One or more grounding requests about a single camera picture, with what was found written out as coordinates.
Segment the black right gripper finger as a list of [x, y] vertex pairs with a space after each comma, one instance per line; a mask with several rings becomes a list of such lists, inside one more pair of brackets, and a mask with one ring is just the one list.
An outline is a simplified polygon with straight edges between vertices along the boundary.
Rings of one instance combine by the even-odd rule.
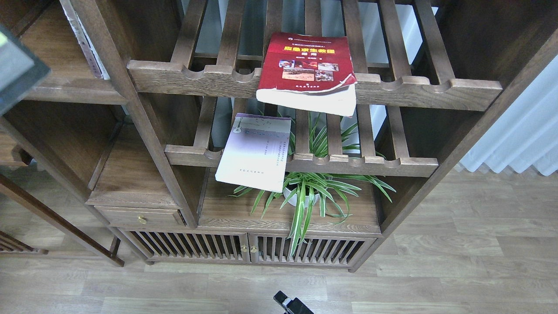
[[313, 314], [312, 310], [299, 298], [291, 299], [280, 290], [273, 296], [273, 299], [282, 306], [285, 314]]

